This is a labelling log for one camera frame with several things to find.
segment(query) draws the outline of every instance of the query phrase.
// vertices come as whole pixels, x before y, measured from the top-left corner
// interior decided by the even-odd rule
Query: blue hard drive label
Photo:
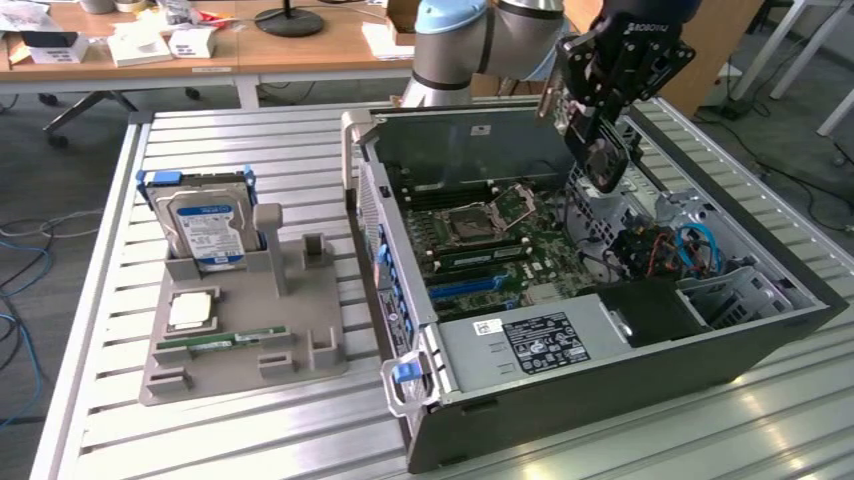
[[[231,205],[205,205],[177,209],[179,225],[193,258],[203,264],[228,268],[245,255],[240,232],[231,226]]]

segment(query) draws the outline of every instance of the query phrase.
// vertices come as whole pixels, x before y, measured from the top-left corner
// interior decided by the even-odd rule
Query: aluminum slatted table
[[[340,116],[352,104],[163,113],[131,125],[32,478],[411,478],[384,405],[377,346],[345,221]],[[676,145],[854,300],[854,260],[664,102],[639,106]],[[687,184],[650,144],[644,162]],[[280,236],[336,248],[349,371],[309,383],[155,407],[136,402],[165,241],[132,188],[147,170],[251,164]],[[854,472],[854,314],[778,350],[726,386],[477,458],[419,479],[702,479]]]

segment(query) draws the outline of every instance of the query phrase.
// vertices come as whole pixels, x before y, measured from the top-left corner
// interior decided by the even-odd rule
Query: green circuit board
[[[404,211],[440,320],[571,298],[596,283],[554,210],[513,184],[489,202]]]

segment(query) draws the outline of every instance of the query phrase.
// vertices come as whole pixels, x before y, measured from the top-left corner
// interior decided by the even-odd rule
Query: orange wire
[[[666,233],[659,233],[658,237],[655,237],[655,243],[652,244],[652,254],[650,255],[650,267],[646,269],[646,276],[652,275],[652,266],[655,265],[655,254],[658,253],[658,246],[660,245],[660,241],[667,238]]]

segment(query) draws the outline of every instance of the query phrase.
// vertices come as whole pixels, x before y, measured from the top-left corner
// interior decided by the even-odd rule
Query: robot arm
[[[700,0],[604,0],[590,31],[558,41],[538,115],[555,127],[590,181],[616,187],[631,149],[614,123],[647,100],[694,59],[679,39]]]
[[[614,123],[692,60],[695,52],[679,36],[699,3],[604,0],[590,31],[563,36],[563,0],[499,0],[495,7],[487,0],[421,0],[401,106],[468,103],[475,73],[529,79],[554,51],[538,115],[554,117],[579,166],[607,193],[631,157]]]

